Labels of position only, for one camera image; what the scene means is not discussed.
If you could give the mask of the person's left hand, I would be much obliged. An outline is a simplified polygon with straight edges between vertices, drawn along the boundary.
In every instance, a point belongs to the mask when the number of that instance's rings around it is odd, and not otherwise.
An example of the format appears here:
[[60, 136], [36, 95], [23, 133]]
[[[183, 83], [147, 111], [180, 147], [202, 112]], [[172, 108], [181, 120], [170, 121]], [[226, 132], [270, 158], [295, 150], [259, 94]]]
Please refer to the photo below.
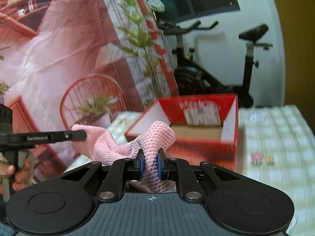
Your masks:
[[3, 195], [2, 179], [13, 176], [14, 182], [12, 188], [14, 191], [22, 190], [32, 185], [32, 178], [34, 175], [34, 168], [39, 163], [39, 160], [30, 153], [24, 161], [22, 168], [16, 169], [14, 165], [1, 160], [1, 195]]

